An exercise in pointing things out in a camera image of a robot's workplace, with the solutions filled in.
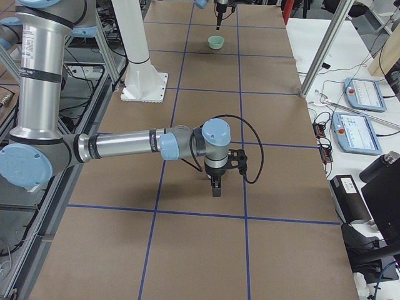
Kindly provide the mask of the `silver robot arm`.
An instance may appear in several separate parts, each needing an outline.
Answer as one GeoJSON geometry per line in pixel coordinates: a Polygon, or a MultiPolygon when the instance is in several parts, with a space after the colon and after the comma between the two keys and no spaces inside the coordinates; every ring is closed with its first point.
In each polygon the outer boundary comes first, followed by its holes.
{"type": "Polygon", "coordinates": [[[31,188],[61,171],[128,154],[159,153],[166,161],[201,156],[211,178],[212,194],[221,194],[229,169],[229,124],[217,117],[201,127],[176,126],[122,134],[62,134],[59,100],[66,37],[93,37],[98,31],[94,1],[17,1],[22,22],[19,114],[1,150],[1,175],[11,184],[31,188]]]}
{"type": "MultiPolygon", "coordinates": [[[[208,0],[194,0],[195,5],[198,8],[204,9],[208,5],[208,0]]],[[[216,30],[220,30],[221,23],[223,21],[223,16],[228,9],[229,1],[226,0],[216,0],[214,1],[214,10],[216,13],[216,30]]]]}

